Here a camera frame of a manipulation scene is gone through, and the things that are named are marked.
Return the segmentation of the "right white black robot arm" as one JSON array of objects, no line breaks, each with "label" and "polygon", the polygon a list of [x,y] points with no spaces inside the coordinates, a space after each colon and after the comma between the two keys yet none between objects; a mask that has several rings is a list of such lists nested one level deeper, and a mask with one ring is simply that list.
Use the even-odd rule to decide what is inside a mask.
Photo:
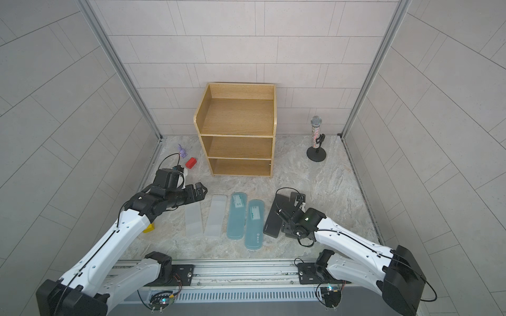
[{"label": "right white black robot arm", "polygon": [[271,210],[298,241],[308,238],[326,247],[314,264],[321,283],[349,281],[380,295],[395,312],[416,315],[428,281],[410,250],[371,242],[321,211],[303,209],[302,199],[277,195]]}]

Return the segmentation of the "black pencil case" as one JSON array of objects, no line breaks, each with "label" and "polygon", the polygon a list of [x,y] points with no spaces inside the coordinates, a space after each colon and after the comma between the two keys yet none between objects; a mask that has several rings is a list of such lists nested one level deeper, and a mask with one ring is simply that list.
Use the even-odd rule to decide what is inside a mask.
[{"label": "black pencil case", "polygon": [[290,210],[290,209],[296,209],[296,207],[290,202],[285,202],[284,204],[282,204],[281,206],[278,207],[278,211],[280,209],[284,209],[284,210]]},{"label": "black pencil case", "polygon": [[277,194],[275,196],[275,200],[271,204],[270,211],[267,215],[266,223],[264,224],[264,235],[272,238],[279,237],[279,233],[281,232],[281,228],[283,226],[283,221],[277,214],[278,207],[288,201],[293,203],[295,201],[295,198],[293,196],[294,194],[291,194],[291,197],[283,196],[280,194]]}]

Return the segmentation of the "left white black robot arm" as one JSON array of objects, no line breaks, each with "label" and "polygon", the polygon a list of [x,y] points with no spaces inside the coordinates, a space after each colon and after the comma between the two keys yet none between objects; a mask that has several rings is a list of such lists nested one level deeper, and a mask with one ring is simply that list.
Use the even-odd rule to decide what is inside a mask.
[{"label": "left white black robot arm", "polygon": [[201,183],[180,189],[150,184],[135,194],[117,221],[93,248],[59,280],[45,280],[36,291],[41,315],[107,315],[133,292],[148,284],[168,285],[174,279],[170,256],[152,252],[136,266],[106,281],[106,276],[132,242],[158,216],[181,205],[202,201]]}]

